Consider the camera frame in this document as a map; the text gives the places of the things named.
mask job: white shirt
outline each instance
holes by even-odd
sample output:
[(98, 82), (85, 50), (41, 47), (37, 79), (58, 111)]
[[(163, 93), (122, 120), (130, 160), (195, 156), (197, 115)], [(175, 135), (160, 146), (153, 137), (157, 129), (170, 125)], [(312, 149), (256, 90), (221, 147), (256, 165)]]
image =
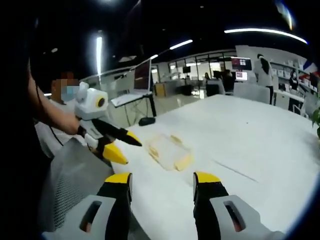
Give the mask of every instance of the white shirt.
[(259, 60), (257, 60), (255, 63), (254, 63), (254, 73), (255, 74), (258, 74), (258, 85), (260, 86), (273, 86), (273, 83), (272, 83), (272, 68), (271, 68), (271, 65), (270, 63), (268, 62), (269, 64), (269, 72), (268, 74), (265, 73), (264, 69), (262, 68), (262, 63)]
[[(75, 100), (69, 101), (66, 104), (60, 104), (50, 99), (50, 102), (57, 108), (61, 109), (65, 113), (74, 113)], [(35, 130), (38, 135), (41, 148), (43, 152), (49, 157), (54, 158), (62, 145), (55, 138), (54, 134), (50, 130), (50, 127), (42, 122), (38, 122), (35, 125)], [(61, 130), (52, 127), (53, 132), (59, 141), (64, 145), (69, 139), (76, 138), (83, 146), (87, 146), (86, 141), (80, 135), (68, 135)]]

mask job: green leaf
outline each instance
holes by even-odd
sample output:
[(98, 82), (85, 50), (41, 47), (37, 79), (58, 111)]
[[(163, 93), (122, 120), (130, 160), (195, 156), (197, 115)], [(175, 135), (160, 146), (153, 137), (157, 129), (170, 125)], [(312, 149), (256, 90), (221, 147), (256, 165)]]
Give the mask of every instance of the green leaf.
[(315, 110), (312, 115), (312, 126), (314, 126), (315, 123), (320, 125), (320, 107)]

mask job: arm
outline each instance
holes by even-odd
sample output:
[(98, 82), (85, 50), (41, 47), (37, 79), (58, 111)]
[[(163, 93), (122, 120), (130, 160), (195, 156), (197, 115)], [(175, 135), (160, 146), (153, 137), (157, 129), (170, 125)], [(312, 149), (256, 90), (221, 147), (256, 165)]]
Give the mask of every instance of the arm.
[(29, 85), (28, 92), (31, 102), (36, 109), (38, 119), (52, 127), (55, 127), (69, 135), (75, 135), (78, 131), (79, 121), (72, 113), (65, 113), (54, 106), (36, 86), (30, 67), (28, 69)]

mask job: floor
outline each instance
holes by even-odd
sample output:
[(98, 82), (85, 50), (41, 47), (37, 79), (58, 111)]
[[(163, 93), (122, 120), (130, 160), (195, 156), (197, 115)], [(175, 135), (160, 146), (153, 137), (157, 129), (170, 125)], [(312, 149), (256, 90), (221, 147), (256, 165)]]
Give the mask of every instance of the floor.
[[(154, 105), (157, 116), (180, 108), (184, 105), (194, 103), (200, 99), (205, 98), (205, 91), (203, 89), (195, 90), (191, 96), (182, 94), (173, 95), (169, 97), (154, 96)], [(127, 128), (137, 124), (143, 117), (152, 117), (150, 102), (147, 98), (129, 103), (125, 106), (115, 108), (112, 103), (108, 106), (109, 116), (118, 127)]]

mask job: hand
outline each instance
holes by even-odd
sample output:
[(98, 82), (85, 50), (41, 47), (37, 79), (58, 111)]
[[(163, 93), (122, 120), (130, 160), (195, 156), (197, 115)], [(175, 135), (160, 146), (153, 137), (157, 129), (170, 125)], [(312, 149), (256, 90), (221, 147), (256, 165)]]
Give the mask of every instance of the hand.
[(76, 135), (80, 122), (73, 113), (64, 113), (59, 120), (58, 126), (66, 134)]

